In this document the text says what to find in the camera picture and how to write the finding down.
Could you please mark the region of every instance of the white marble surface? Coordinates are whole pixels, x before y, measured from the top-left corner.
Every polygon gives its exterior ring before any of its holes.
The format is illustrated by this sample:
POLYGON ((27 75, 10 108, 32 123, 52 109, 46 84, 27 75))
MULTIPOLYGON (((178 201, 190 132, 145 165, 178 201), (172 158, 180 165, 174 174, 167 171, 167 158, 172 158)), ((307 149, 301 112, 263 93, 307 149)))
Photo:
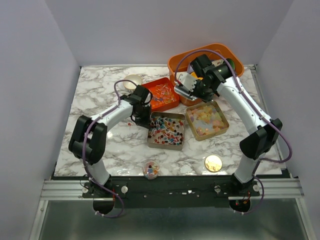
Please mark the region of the white marble surface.
MULTIPOLYGON (((62 147, 55 168, 55 176, 83 176, 82 163, 68 150, 68 144, 79 116, 95 115, 116 102, 114 82, 129 74, 139 74, 143 83, 167 77, 169 70, 165 66, 136 67, 83 67, 75 91, 69 119, 67 122, 62 147)), ((260 103, 250 69, 240 77, 242 84, 257 103, 260 103)), ((122 83, 119 92, 126 94, 122 83)), ((160 164, 162 176, 185 175, 231 175, 237 169, 242 152, 239 142, 248 133, 236 112, 222 97, 215 97, 230 127, 225 134, 196 141, 187 125, 182 151, 149 148, 147 146, 147 129, 135 126, 128 118, 107 133, 106 149, 103 162, 113 176, 142 176, 142 165, 146 160, 156 160, 160 164), (204 165, 204 158, 215 154, 222 160, 222 169, 216 173, 209 172, 204 165)), ((186 106, 180 104, 168 112, 185 114, 186 106)), ((267 157, 279 159, 275 146, 267 157)), ((280 165, 262 162, 257 174, 281 174, 280 165)))

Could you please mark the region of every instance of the gray floor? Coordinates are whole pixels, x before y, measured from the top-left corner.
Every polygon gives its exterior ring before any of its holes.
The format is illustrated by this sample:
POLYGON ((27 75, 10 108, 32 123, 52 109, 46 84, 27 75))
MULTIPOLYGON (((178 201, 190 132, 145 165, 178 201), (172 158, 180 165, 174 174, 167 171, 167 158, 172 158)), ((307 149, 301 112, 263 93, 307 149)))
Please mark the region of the gray floor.
POLYGON ((294 199, 266 199, 241 216, 227 208, 128 209, 106 219, 89 201, 52 201, 41 240, 304 240, 306 233, 294 199))

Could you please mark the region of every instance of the white wall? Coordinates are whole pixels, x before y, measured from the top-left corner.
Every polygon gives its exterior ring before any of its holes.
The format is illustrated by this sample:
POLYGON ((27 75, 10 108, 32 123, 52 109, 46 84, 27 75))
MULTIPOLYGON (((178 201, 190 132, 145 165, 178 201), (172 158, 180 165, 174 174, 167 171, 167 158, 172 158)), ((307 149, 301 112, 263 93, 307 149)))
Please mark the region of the white wall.
MULTIPOLYGON (((264 52, 258 77, 272 116, 293 147, 298 175, 320 238, 320 1, 295 0, 264 52)), ((281 144, 287 156, 287 148, 281 144)))
POLYGON ((166 64, 224 43, 245 64, 261 58, 292 0, 46 0, 78 63, 166 64))
POLYGON ((0 239, 29 239, 79 67, 43 0, 0 3, 0 239))

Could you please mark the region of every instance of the black mounting plate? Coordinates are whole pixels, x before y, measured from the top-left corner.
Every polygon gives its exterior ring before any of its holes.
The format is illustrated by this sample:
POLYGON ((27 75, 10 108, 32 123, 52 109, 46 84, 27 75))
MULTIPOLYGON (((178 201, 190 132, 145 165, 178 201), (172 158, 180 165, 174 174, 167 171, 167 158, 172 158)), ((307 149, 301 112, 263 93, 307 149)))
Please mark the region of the black mounting plate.
MULTIPOLYGON (((231 187, 230 179, 230 176, 158 176, 148 180, 143 176, 113 176, 111 183, 125 208, 228 208, 228 197, 245 197, 248 191, 252 197, 259 196, 259 192, 253 190, 255 181, 237 192, 231 187), (127 193, 122 193, 123 186, 127 186, 127 193)), ((85 186, 88 192, 83 198, 114 197, 93 183, 87 182, 85 186)), ((121 207, 119 201, 115 201, 115 207, 121 207)))

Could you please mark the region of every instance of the gold coin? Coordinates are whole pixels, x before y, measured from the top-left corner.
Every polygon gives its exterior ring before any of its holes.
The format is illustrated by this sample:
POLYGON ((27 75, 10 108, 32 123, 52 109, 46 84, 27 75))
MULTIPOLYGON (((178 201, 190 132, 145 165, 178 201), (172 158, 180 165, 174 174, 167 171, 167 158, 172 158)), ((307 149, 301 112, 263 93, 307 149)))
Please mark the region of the gold coin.
POLYGON ((222 168, 222 161, 220 157, 210 155, 205 158, 204 165, 210 172, 218 172, 222 168))

